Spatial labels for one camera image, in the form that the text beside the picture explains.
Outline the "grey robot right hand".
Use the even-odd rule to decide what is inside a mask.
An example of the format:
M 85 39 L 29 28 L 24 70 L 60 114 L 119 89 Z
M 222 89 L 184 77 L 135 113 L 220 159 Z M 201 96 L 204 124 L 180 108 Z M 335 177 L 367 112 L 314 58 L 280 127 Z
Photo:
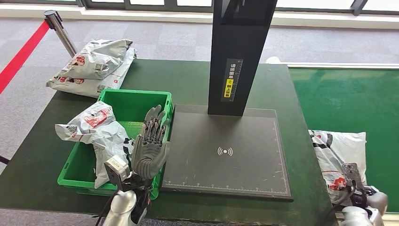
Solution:
M 366 193 L 366 207 L 377 209 L 383 216 L 388 207 L 388 195 L 374 186 L 364 186 L 364 191 Z

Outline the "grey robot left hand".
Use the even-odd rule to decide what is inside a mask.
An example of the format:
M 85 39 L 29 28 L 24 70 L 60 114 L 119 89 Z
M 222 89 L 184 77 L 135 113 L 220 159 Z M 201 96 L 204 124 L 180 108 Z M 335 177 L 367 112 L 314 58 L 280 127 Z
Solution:
M 142 180 L 153 179 L 161 170 L 169 154 L 169 142 L 164 136 L 170 123 L 161 105 L 147 112 L 141 131 L 135 140 L 132 170 Z

